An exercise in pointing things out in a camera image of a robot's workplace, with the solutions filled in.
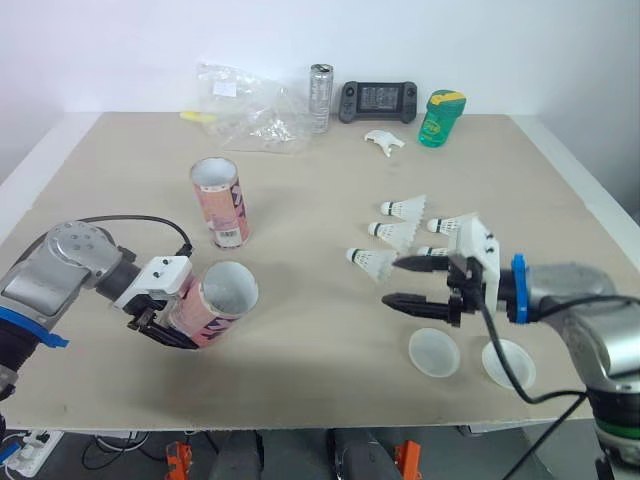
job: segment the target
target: table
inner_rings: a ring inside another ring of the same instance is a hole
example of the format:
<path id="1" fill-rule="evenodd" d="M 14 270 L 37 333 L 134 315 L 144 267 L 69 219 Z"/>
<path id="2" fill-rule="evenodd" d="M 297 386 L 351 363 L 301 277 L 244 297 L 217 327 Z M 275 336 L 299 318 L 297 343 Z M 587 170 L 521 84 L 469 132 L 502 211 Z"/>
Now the table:
<path id="1" fill-rule="evenodd" d="M 554 168 L 523 133 L 540 130 L 532 119 L 464 116 L 441 149 L 417 143 L 416 123 L 333 122 L 303 153 L 287 156 L 224 152 L 176 114 L 84 115 L 67 117 L 2 186 L 0 198 L 16 208 L 0 226 L 7 231 L 12 214 L 22 218 L 0 247 L 0 271 L 57 222 L 144 213 L 172 219 L 191 235 L 196 272 L 219 260 L 245 264 L 258 280 L 260 300 L 217 344 L 192 352 L 132 332 L 128 317 L 82 292 L 56 328 L 69 347 L 39 347 L 20 370 L 16 394 L 2 403 L 13 428 L 493 424 L 557 416 L 570 400 L 529 406 L 486 376 L 480 352 L 488 336 L 479 316 L 466 316 L 456 330 L 380 303 L 394 291 L 443 301 L 444 276 L 395 271 L 376 286 L 345 260 L 348 247 L 385 248 L 366 229 L 389 219 L 378 213 L 385 200 L 426 193 L 428 217 L 479 212 L 501 242 L 503 265 L 516 252 L 531 265 L 583 262 L 607 271 L 621 292 L 640 292 L 637 227 L 601 187 L 590 190 L 593 179 L 575 161 L 556 155 L 563 147 L 548 132 L 532 134 Z M 387 159 L 363 141 L 376 128 L 392 131 L 406 146 Z M 190 166 L 213 155 L 238 165 L 252 228 L 248 244 L 232 252 L 209 243 L 189 182 Z M 582 198 L 561 175 L 578 184 Z M 596 218 L 589 210 L 598 209 Z M 180 245 L 159 225 L 103 226 L 138 253 L 139 264 Z M 421 232 L 417 243 L 444 246 L 446 238 Z M 533 357 L 533 394 L 582 388 L 549 327 L 508 325 L 504 315 L 497 324 Z M 452 377 L 428 378 L 411 364 L 408 339 L 421 327 L 445 331 L 459 345 L 461 367 Z M 574 417 L 589 415 L 583 407 Z"/>

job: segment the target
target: power strip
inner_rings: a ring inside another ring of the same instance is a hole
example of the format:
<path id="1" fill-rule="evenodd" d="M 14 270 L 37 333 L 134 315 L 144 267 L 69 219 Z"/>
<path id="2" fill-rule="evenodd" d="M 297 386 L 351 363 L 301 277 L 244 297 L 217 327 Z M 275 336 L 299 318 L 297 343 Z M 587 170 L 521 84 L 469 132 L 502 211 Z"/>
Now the power strip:
<path id="1" fill-rule="evenodd" d="M 62 435 L 63 432 L 56 430 L 30 431 L 22 437 L 24 446 L 7 460 L 7 467 L 23 477 L 35 477 Z"/>

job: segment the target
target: badminton shuttlecock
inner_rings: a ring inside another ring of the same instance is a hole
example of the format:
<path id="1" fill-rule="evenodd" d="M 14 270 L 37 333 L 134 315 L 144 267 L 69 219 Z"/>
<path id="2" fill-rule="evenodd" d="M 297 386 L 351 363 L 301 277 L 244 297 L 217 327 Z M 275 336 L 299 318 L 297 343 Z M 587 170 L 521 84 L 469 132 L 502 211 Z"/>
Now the badminton shuttlecock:
<path id="1" fill-rule="evenodd" d="M 371 223 L 369 224 L 369 235 L 381 238 L 389 243 L 399 253 L 405 254 L 413 244 L 416 236 L 417 223 Z"/>
<path id="2" fill-rule="evenodd" d="M 376 283 L 382 283 L 391 275 L 393 262 L 395 262 L 398 254 L 394 250 L 361 250 L 359 248 L 350 248 L 347 250 L 346 257 L 347 260 L 355 263 L 367 272 Z"/>
<path id="3" fill-rule="evenodd" d="M 446 257 L 449 255 L 448 248 L 433 248 L 433 247 L 420 247 L 416 250 L 416 255 L 428 256 L 432 255 L 434 257 Z"/>
<path id="4" fill-rule="evenodd" d="M 404 202 L 384 202 L 380 205 L 380 213 L 383 215 L 392 215 L 407 222 L 420 223 L 426 202 L 426 195 L 410 198 Z"/>
<path id="5" fill-rule="evenodd" d="M 444 233 L 445 235 L 451 235 L 460 226 L 460 223 L 475 217 L 475 213 L 468 213 L 467 215 L 460 215 L 453 218 L 432 218 L 427 222 L 427 230 L 433 233 Z"/>
<path id="6" fill-rule="evenodd" d="M 371 130 L 364 136 L 364 141 L 373 140 L 373 143 L 380 145 L 380 148 L 387 157 L 391 157 L 391 145 L 400 148 L 404 147 L 404 142 L 393 133 L 384 130 Z"/>

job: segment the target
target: yellow object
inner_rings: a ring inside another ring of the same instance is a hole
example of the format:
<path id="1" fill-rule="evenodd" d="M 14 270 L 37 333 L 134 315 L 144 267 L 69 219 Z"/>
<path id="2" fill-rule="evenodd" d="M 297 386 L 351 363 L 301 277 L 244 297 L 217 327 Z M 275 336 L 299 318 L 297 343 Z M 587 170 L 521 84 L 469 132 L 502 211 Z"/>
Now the yellow object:
<path id="1" fill-rule="evenodd" d="M 450 102 L 451 100 L 462 100 L 465 96 L 460 92 L 445 93 L 444 95 L 433 95 L 431 103 L 440 105 L 441 102 Z"/>
<path id="2" fill-rule="evenodd" d="M 180 118 L 196 123 L 213 123 L 217 120 L 215 115 L 200 112 L 180 112 Z"/>

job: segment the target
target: plastic bag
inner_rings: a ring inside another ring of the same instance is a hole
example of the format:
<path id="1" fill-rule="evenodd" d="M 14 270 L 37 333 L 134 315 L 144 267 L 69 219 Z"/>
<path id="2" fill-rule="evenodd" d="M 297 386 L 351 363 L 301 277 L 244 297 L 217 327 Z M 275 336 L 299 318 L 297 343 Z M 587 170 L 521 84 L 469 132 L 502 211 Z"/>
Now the plastic bag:
<path id="1" fill-rule="evenodd" d="M 224 65 L 198 66 L 200 112 L 212 115 L 205 130 L 228 150 L 292 153 L 311 138 L 306 102 L 286 87 Z"/>

